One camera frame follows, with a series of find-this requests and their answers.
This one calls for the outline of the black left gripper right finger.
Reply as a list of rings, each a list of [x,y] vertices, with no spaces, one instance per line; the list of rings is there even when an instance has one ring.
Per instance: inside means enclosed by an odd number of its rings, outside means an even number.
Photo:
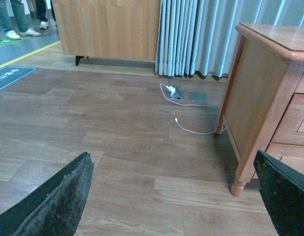
[[[260,194],[280,236],[304,236],[304,175],[258,150],[254,168]]]

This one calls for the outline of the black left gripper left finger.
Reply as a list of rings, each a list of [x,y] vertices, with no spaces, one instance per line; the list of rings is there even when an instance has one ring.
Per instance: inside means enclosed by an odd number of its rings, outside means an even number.
[[[83,152],[0,214],[0,236],[72,236],[81,220],[94,163]]]

